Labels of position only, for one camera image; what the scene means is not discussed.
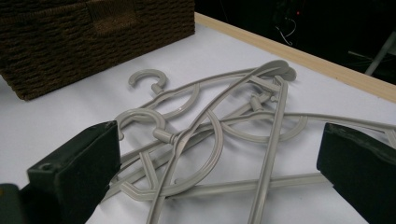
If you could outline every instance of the black foam piece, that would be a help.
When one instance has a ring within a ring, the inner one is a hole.
[[[371,136],[327,123],[318,169],[369,223],[396,223],[396,150]]]
[[[33,203],[27,210],[37,210],[30,213],[30,217],[44,211],[48,216],[55,216],[49,223],[57,220],[63,224],[85,223],[104,198],[111,178],[119,169],[117,122],[91,126],[28,170],[30,184],[22,191],[22,196],[33,198],[28,200]],[[47,199],[47,203],[37,206],[37,195]],[[42,218],[45,217],[33,217],[37,223],[45,223]]]

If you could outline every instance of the wicker basket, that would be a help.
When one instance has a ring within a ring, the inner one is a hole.
[[[23,100],[194,33],[193,0],[2,0],[0,74]]]

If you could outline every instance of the wooden edge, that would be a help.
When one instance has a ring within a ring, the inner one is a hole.
[[[396,103],[396,86],[195,12],[195,22]]]

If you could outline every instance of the white table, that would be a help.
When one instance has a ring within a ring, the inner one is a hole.
[[[83,129],[112,120],[124,110],[152,99],[150,85],[154,79],[143,79],[135,88],[128,86],[129,76],[136,71],[147,68],[164,71],[169,78],[165,89],[171,90],[202,77],[256,67],[277,59],[280,58],[275,54],[197,24],[193,36],[31,102],[19,100],[0,79],[0,183],[24,187],[28,183],[26,170],[52,150]],[[297,71],[297,79],[289,86],[287,112],[322,113],[396,124],[396,104],[299,64],[290,63],[290,66]],[[216,86],[207,88],[199,105],[207,104],[216,92],[219,92]],[[233,94],[215,112],[225,113],[234,102],[246,101],[248,95],[247,91]],[[199,109],[193,110],[181,120],[172,121],[171,130],[188,127],[199,112]],[[273,174],[317,172],[323,126],[321,122],[310,122],[299,136],[281,143]],[[120,143],[121,153],[152,140],[152,127],[134,124],[127,129],[126,140]],[[241,128],[250,129],[250,126],[241,125]],[[218,166],[204,183],[258,178],[263,145],[226,138],[231,143],[226,144]],[[196,171],[210,153],[211,143],[210,140],[205,143],[208,147],[205,152],[194,150],[183,157],[175,175],[182,177]],[[244,192],[167,201],[160,223],[247,223],[253,195],[253,192]],[[119,193],[100,204],[88,223],[145,223],[149,207],[150,203],[136,202]],[[330,183],[325,183],[271,190],[262,223],[365,221]]]

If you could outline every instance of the brown basket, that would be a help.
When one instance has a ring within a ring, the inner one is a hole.
[[[193,0],[2,0],[0,74],[23,100],[194,33]]]

